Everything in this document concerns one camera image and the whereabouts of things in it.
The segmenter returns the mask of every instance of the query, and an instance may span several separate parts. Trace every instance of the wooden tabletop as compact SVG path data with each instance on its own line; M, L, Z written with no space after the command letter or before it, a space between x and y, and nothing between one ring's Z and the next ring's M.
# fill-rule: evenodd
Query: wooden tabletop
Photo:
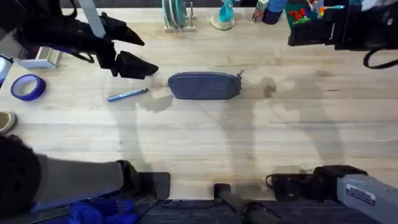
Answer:
M210 24L217 9L195 9L197 31L166 34L161 9L99 9L128 22L146 45L117 42L158 65L145 80L114 78L109 70L67 54L57 70L13 66L0 90L0 110L18 115L12 134L36 152L81 161L126 159L139 171L172 175L171 198L212 198L227 182L247 198L269 198L264 178L349 164L398 187L398 68L368 70L364 52L289 47L285 17L254 24L253 9L235 9L229 31ZM397 57L396 51L375 62ZM177 100L167 79L177 72L244 70L240 96L227 101ZM47 92L23 102L10 94L26 73L44 78ZM148 87L112 103L106 97Z

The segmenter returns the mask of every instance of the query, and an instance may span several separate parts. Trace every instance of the sticker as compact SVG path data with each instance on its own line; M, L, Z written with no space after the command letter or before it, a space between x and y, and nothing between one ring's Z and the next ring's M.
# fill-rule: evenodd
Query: sticker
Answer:
M351 184L347 184L346 192L348 195L356 197L370 205L375 206L376 204L376 196L374 194L357 188Z

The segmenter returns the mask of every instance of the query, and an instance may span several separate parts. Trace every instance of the gray pencil case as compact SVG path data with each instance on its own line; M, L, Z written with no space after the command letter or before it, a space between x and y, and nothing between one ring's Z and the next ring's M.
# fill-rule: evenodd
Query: gray pencil case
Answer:
M242 73L182 72L169 78L169 87L177 99L227 100L240 94Z

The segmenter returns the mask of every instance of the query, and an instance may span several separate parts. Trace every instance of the pen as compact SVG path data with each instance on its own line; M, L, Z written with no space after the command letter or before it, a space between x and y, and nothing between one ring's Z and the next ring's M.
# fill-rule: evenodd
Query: pen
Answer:
M131 91L131 92L128 92L128 93L123 93L123 94L120 94L120 95L110 96L106 100L108 100L110 102L110 101L122 99L122 98L125 98L125 97L128 97L128 96L134 96L134 95L137 95L137 94L140 94L140 93L145 93L147 91L148 91L148 88L142 88L140 90L134 90L134 91Z

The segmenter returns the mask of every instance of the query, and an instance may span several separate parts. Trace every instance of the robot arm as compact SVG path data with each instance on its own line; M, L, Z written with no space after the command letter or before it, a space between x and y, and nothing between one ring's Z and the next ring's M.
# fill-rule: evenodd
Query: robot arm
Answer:
M92 0L80 1L89 24L75 19L76 8L64 16L59 0L4 0L0 8L0 54L18 58L32 47L48 46L89 63L94 63L91 54L96 55L100 67L110 69L113 76L144 79L158 70L129 52L117 54L113 40L145 43L125 22L105 13L98 16Z
M335 50L370 51L364 66L373 69L388 68L398 60L370 66L369 59L378 50L398 49L398 2L387 5L353 4L350 0L324 0L326 7L319 20L295 24L289 37L290 46L325 44Z

